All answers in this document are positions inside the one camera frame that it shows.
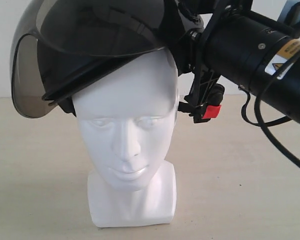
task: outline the mannequin nose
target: mannequin nose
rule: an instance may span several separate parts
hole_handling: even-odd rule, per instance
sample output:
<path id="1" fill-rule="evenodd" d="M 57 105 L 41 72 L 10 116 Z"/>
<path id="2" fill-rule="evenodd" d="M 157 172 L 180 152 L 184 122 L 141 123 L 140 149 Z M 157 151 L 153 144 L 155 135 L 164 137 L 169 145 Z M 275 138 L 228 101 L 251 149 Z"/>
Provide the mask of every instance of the mannequin nose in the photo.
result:
<path id="1" fill-rule="evenodd" d="M 125 162 L 140 154 L 137 129 L 132 122 L 124 122 L 118 126 L 113 136 L 112 150 Z"/>

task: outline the label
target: label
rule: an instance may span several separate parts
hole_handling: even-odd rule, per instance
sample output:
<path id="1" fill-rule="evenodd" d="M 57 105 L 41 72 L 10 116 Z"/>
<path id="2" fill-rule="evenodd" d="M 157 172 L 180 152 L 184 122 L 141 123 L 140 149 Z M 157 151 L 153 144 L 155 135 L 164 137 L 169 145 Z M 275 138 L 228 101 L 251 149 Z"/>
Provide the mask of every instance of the label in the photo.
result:
<path id="1" fill-rule="evenodd" d="M 271 59 L 269 64 L 265 68 L 265 72 L 267 74 L 273 75 L 282 65 L 292 58 L 297 52 L 300 51 L 300 41 L 298 39 L 293 39 L 286 43 L 278 52 L 277 54 Z M 293 66 L 291 64 L 287 69 L 280 74 L 277 79 L 281 80 Z"/>

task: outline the black helmet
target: black helmet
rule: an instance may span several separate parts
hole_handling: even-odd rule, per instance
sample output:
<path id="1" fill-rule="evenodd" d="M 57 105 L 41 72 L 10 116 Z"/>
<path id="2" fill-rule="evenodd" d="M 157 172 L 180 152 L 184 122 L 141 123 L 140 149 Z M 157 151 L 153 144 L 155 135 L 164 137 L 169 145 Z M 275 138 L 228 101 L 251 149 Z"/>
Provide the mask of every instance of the black helmet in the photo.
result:
<path id="1" fill-rule="evenodd" d="M 40 118 L 72 95 L 142 54 L 169 48 L 189 73 L 191 30 L 199 15 L 180 0 L 32 0 L 17 26 L 10 79 L 15 109 Z"/>

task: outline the white mannequin head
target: white mannequin head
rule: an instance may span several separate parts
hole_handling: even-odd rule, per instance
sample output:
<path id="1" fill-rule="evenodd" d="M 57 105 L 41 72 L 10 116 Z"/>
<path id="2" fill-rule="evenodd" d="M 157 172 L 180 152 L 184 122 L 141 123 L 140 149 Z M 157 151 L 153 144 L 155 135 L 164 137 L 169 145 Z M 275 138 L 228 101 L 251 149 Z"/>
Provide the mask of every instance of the white mannequin head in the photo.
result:
<path id="1" fill-rule="evenodd" d="M 90 158 L 112 188 L 138 191 L 154 177 L 171 144 L 178 72 L 164 49 L 144 54 L 72 97 Z"/>

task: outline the black cable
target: black cable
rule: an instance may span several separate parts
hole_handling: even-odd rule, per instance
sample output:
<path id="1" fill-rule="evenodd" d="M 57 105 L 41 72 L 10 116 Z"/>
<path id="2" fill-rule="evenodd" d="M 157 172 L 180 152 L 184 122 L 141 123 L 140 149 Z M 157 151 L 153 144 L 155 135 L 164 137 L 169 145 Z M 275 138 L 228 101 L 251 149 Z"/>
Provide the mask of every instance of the black cable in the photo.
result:
<path id="1" fill-rule="evenodd" d="M 248 124 L 251 124 L 251 125 L 256 126 L 256 127 L 260 127 L 260 125 L 258 123 L 254 123 L 254 122 L 250 121 L 249 118 L 247 117 L 247 108 L 248 108 L 249 102 L 251 100 L 250 92 L 248 92 L 247 90 L 245 90 L 241 87 L 239 87 L 239 90 L 245 92 L 245 94 L 247 95 L 246 102 L 241 108 L 241 116 L 242 116 L 243 120 L 246 121 Z M 267 127 L 274 127 L 274 126 L 277 126 L 277 125 L 281 125 L 281 124 L 285 124 L 287 122 L 290 122 L 291 120 L 292 120 L 291 118 L 289 118 L 287 116 L 284 116 L 284 117 L 279 118 L 277 120 L 266 122 L 265 124 L 266 124 Z"/>
<path id="2" fill-rule="evenodd" d="M 277 77 L 281 75 L 291 64 L 295 63 L 300 58 L 300 51 L 298 51 L 292 58 L 290 58 L 287 62 L 285 62 L 282 67 L 280 67 L 271 78 L 271 81 L 263 88 L 263 90 L 257 95 L 255 103 L 254 103 L 254 113 L 257 119 L 258 124 L 260 125 L 262 131 L 266 135 L 266 137 L 270 140 L 270 142 L 284 155 L 286 156 L 292 163 L 294 163 L 298 168 L 300 168 L 300 159 L 293 155 L 289 150 L 287 150 L 270 132 L 264 119 L 261 114 L 261 100 L 265 92 L 271 86 L 271 84 L 278 80 Z"/>

